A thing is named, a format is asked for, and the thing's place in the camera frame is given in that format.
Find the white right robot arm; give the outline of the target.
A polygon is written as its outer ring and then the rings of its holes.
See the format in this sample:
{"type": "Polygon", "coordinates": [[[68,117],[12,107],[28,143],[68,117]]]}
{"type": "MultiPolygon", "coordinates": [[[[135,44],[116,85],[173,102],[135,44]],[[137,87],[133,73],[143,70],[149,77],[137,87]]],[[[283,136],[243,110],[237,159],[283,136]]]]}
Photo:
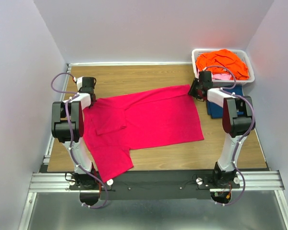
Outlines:
{"type": "Polygon", "coordinates": [[[211,182],[221,188],[234,181],[240,150],[255,128],[254,108],[249,96],[214,88],[211,79],[194,78],[188,95],[209,101],[223,108],[222,126],[226,134],[223,150],[212,172],[211,182]]]}

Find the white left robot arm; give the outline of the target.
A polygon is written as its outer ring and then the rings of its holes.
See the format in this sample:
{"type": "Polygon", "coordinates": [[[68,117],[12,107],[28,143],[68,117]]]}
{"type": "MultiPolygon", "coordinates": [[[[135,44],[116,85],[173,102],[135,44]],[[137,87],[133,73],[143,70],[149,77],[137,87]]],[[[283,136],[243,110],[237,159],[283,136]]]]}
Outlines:
{"type": "Polygon", "coordinates": [[[93,86],[81,86],[70,99],[52,104],[51,133],[66,148],[74,172],[69,182],[74,187],[93,190],[98,187],[95,169],[84,149],[83,109],[96,101],[93,86]]]}

